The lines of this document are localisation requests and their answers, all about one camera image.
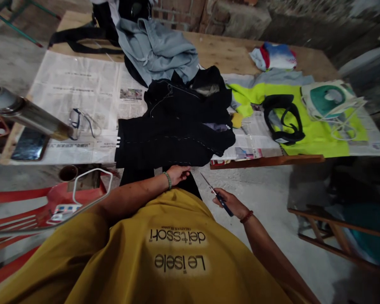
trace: yellow fabric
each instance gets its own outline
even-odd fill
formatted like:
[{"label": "yellow fabric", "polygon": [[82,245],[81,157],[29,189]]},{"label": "yellow fabric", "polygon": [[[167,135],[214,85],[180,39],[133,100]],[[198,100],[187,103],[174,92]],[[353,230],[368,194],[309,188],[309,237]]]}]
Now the yellow fabric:
[{"label": "yellow fabric", "polygon": [[95,214],[72,219],[5,287],[0,304],[304,302],[285,290],[202,201],[174,188],[110,230]]},{"label": "yellow fabric", "polygon": [[232,114],[232,126],[236,129],[239,129],[240,127],[242,127],[242,119],[244,117],[242,116],[242,114],[240,113],[233,113]]},{"label": "yellow fabric", "polygon": [[[301,101],[300,86],[289,86],[282,84],[257,84],[253,88],[248,89],[241,87],[237,84],[229,85],[233,89],[233,95],[237,102],[241,103],[240,112],[242,115],[249,114],[252,111],[250,103],[260,104],[263,102],[265,96],[275,94],[292,94],[294,96],[293,103],[299,110],[301,122],[303,125],[303,132],[305,138],[296,142],[294,145],[281,144],[282,148],[288,155],[315,155],[322,154],[324,157],[339,157],[349,156],[349,146],[347,141],[341,141],[331,136],[331,128],[326,122],[313,122],[307,113],[305,105]],[[346,115],[352,113],[352,109],[345,112]],[[276,114],[281,117],[284,109],[275,109]],[[284,119],[285,123],[289,125],[293,123],[297,126],[296,118],[288,112]],[[361,124],[356,114],[350,119],[350,125],[357,131],[355,141],[367,141],[366,129]],[[280,131],[277,126],[274,126],[276,131]],[[292,133],[291,128],[284,127],[283,131]]]}]

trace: yellow t-shirt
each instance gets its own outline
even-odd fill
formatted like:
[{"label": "yellow t-shirt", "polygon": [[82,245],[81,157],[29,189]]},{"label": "yellow t-shirt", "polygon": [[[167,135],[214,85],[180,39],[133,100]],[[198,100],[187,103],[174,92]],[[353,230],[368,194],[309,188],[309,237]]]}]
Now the yellow t-shirt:
[{"label": "yellow t-shirt", "polygon": [[95,214],[72,219],[4,287],[0,303],[304,302],[285,290],[200,199],[174,188],[111,229]]}]

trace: scissors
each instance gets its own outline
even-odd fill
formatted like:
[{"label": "scissors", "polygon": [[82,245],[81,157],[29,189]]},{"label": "scissors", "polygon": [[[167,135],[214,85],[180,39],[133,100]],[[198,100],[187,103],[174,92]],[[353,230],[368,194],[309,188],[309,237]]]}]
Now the scissors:
[{"label": "scissors", "polygon": [[201,176],[204,178],[204,180],[206,181],[207,185],[210,187],[211,191],[215,194],[215,196],[217,197],[217,200],[220,202],[221,206],[223,206],[223,208],[225,209],[225,211],[228,213],[228,215],[230,217],[233,217],[233,213],[232,211],[228,208],[227,204],[225,203],[225,200],[224,198],[217,192],[214,190],[214,188],[210,185],[210,183],[207,181],[207,179],[204,177],[204,175],[200,172]]}]

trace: clothes iron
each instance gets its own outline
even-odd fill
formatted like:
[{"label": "clothes iron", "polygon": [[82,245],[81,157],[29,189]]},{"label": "clothes iron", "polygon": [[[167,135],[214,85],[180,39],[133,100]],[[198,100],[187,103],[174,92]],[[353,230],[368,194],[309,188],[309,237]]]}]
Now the clothes iron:
[{"label": "clothes iron", "polygon": [[[363,97],[356,97],[350,85],[342,80],[307,84],[301,87],[301,99],[312,121],[330,124],[332,137],[345,141],[356,138],[356,130],[350,126],[349,119],[366,101]],[[346,115],[348,109],[353,111]]]}]

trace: thermos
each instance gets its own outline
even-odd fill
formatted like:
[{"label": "thermos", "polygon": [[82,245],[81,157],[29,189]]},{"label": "thermos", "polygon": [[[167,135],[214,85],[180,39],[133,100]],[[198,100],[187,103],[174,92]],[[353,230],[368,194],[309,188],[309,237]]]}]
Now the thermos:
[{"label": "thermos", "polygon": [[3,87],[0,87],[0,115],[59,141],[73,134],[71,126]]}]

